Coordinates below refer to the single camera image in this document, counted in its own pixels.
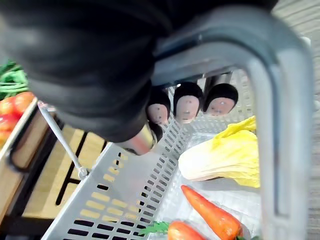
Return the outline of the right robot hand black cloth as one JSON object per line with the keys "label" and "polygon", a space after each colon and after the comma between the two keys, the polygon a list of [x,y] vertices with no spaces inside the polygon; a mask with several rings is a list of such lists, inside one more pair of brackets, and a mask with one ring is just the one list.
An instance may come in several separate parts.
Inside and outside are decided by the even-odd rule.
{"label": "right robot hand black cloth", "polygon": [[148,124],[154,49],[225,5],[271,11],[275,0],[3,0],[1,49],[61,120],[136,155],[156,144]]}

